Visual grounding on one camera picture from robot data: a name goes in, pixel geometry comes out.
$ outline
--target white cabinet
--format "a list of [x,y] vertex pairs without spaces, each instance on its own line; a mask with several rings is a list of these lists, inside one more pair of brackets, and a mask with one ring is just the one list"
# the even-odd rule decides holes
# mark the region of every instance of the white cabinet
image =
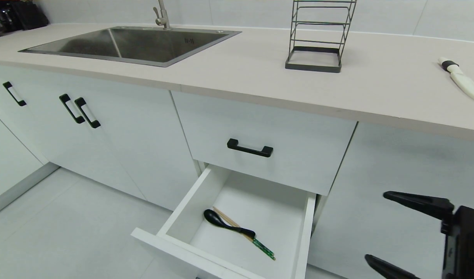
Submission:
[[0,196],[42,166],[0,121]]
[[182,92],[173,99],[194,159],[321,195],[356,125]]
[[83,97],[84,113],[101,126],[83,125],[111,148],[145,199],[174,210],[198,173],[170,92],[76,76],[61,77],[60,87]]
[[0,104],[49,161],[170,210],[198,177],[167,90],[0,66]]
[[[184,279],[304,279],[316,194],[209,165],[157,235],[136,228],[164,265]],[[203,217],[216,207],[274,252]]]
[[[90,179],[104,183],[138,198],[144,198],[120,162],[97,138],[87,122],[77,123],[74,116],[80,112],[74,104],[79,92],[70,87],[60,86],[65,75],[42,71],[24,71],[17,84],[21,91],[31,96],[28,104],[38,121],[35,129],[39,131],[36,145],[49,161],[79,173]],[[60,96],[67,94],[69,100],[63,104]]]
[[[38,121],[30,108],[34,104],[34,96],[28,95],[19,82],[24,73],[17,68],[0,66],[0,119],[45,164],[48,160],[35,145],[40,138],[40,130],[36,129]],[[17,101],[24,101],[26,105],[20,106]]]
[[474,142],[360,123],[311,238],[309,263],[349,279],[381,277],[372,254],[421,278],[440,278],[440,221],[386,191],[474,208]]

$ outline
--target kitchen sink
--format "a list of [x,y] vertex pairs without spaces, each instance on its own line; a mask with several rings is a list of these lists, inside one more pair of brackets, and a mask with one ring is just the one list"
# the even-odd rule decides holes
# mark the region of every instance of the kitchen sink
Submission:
[[168,67],[239,31],[118,26],[19,52],[65,55]]

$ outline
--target wooden chopstick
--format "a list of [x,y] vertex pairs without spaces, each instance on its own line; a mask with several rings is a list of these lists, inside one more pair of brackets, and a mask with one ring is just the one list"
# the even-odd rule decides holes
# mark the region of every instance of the wooden chopstick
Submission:
[[[238,227],[240,228],[241,226],[239,226],[237,223],[235,223],[232,219],[230,219],[230,217],[226,216],[223,212],[221,212],[219,209],[217,209],[216,207],[212,207],[214,209],[214,211],[221,216],[221,218],[223,218],[223,220],[227,221],[230,225],[234,226],[234,227]],[[245,235],[243,233],[241,233],[245,238],[247,238],[250,242],[252,242],[252,244],[254,244],[256,247],[258,247],[261,251],[263,251],[265,254],[267,254],[269,256],[269,258],[271,258],[272,260],[276,261],[276,258],[274,257],[274,253],[268,249],[268,247],[264,246],[263,243],[261,243],[259,240],[257,240],[257,238],[254,238],[252,239],[250,236],[248,235]]]
[[[237,227],[237,228],[241,227],[237,223],[235,223],[232,219],[230,219],[230,217],[226,216],[223,212],[219,211],[219,209],[217,209],[215,207],[212,207],[212,209],[214,209],[214,211],[216,211],[216,213],[218,213],[218,215],[220,215],[221,218],[223,218],[223,220],[227,221],[230,225],[232,225],[234,227]],[[245,236],[245,238],[247,238],[250,242],[254,242],[254,240],[250,236],[245,235],[243,233],[242,233],[242,235]]]

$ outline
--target black spoon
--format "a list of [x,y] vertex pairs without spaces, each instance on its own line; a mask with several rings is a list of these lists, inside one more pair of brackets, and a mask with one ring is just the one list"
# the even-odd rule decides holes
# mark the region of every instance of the black spoon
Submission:
[[204,217],[209,223],[215,226],[219,226],[221,228],[225,228],[225,229],[236,231],[238,233],[242,233],[244,235],[249,236],[252,239],[256,237],[256,233],[254,231],[227,225],[225,222],[223,222],[223,220],[221,220],[221,217],[218,215],[218,213],[214,212],[213,210],[205,210]]

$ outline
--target dish rack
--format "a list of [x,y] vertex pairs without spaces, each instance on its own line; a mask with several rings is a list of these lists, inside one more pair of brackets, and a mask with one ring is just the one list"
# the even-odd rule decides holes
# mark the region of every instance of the dish rack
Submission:
[[[345,42],[349,34],[352,17],[354,16],[355,7],[357,0],[293,0],[292,6],[292,20],[290,23],[290,42],[288,46],[288,58],[285,62],[286,69],[298,69],[304,71],[322,71],[322,72],[340,72],[342,68],[342,55],[345,48]],[[299,18],[299,11],[301,14],[305,14],[306,11],[322,10],[329,12],[331,15],[331,9],[335,9],[335,12],[346,10],[345,21],[302,21]],[[297,39],[297,27],[300,25],[313,25],[321,26],[338,26],[342,29],[342,35],[340,41],[320,41],[320,40],[307,40]],[[338,45],[338,47],[330,47],[325,45]],[[311,53],[332,53],[336,55],[338,62],[334,62],[332,65],[312,65],[312,64],[301,64],[293,63],[292,57],[298,52],[311,52]]]

